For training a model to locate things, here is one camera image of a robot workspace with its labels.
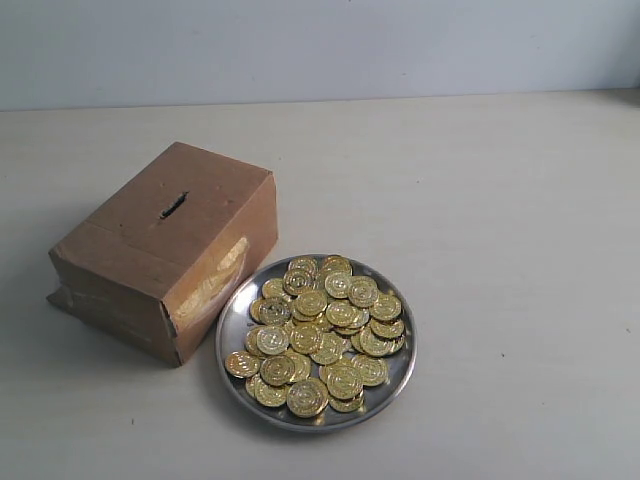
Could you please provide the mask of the brown cardboard slotted box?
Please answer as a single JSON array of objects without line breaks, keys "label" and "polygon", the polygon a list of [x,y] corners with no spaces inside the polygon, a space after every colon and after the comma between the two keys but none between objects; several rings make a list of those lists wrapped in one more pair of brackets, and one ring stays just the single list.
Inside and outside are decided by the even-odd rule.
[{"label": "brown cardboard slotted box", "polygon": [[49,301],[178,367],[277,238],[271,171],[176,142],[50,250]]}]

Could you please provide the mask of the round steel plate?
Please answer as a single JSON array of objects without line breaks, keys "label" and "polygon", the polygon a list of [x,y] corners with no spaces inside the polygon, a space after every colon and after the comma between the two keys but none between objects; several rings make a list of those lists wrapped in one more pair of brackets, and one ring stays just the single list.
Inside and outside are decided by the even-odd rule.
[{"label": "round steel plate", "polygon": [[382,385],[369,387],[364,392],[361,409],[340,413],[328,407],[323,413],[310,418],[300,418],[289,412],[285,406],[268,407],[253,400],[244,381],[231,376],[224,366],[224,359],[240,349],[249,329],[255,325],[249,308],[257,299],[261,285],[285,273],[290,258],[285,257],[259,268],[236,288],[218,316],[214,328],[214,346],[217,385],[225,392],[225,398],[233,405],[233,411],[251,423],[266,426],[278,432],[294,432],[301,435],[329,434],[351,428],[366,422],[388,407],[403,391],[414,371],[417,357],[416,323],[408,306],[403,307],[406,315],[404,344],[388,359],[389,379]]}]

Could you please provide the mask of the gold coin far left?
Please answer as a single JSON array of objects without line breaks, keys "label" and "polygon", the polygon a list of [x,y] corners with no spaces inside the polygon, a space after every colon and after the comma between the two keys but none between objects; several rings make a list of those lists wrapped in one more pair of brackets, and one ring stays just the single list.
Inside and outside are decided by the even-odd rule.
[{"label": "gold coin far left", "polygon": [[224,361],[228,374],[235,378],[250,378],[260,370],[262,360],[248,351],[231,352]]}]

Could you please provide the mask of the gold coin front centre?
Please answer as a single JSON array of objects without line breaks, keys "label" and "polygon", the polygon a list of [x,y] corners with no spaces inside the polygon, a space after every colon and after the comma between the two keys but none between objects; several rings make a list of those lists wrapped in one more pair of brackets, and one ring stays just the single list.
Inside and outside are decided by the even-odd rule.
[{"label": "gold coin front centre", "polygon": [[307,378],[293,384],[287,393],[288,409],[297,417],[311,418],[319,415],[328,405],[329,393],[318,378]]}]

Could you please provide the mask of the gold coin front right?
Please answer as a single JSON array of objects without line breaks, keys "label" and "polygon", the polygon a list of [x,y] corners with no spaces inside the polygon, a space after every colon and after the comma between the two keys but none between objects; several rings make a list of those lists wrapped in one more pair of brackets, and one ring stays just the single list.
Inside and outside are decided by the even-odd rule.
[{"label": "gold coin front right", "polygon": [[351,358],[351,364],[360,374],[365,387],[377,387],[388,380],[389,367],[383,358],[358,354]]}]

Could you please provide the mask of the gold coin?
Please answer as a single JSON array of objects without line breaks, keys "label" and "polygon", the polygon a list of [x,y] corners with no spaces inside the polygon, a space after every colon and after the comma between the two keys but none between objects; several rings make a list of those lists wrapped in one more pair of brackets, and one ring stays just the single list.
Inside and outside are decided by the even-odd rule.
[{"label": "gold coin", "polygon": [[383,358],[358,354],[351,358],[351,364],[360,374],[365,387],[377,387],[388,380],[389,367]]},{"label": "gold coin", "polygon": [[235,378],[250,378],[260,370],[262,360],[248,351],[231,352],[224,361],[228,374]]},{"label": "gold coin", "polygon": [[287,393],[288,409],[297,417],[311,418],[319,415],[328,405],[329,393],[318,378],[307,378],[293,384]]}]

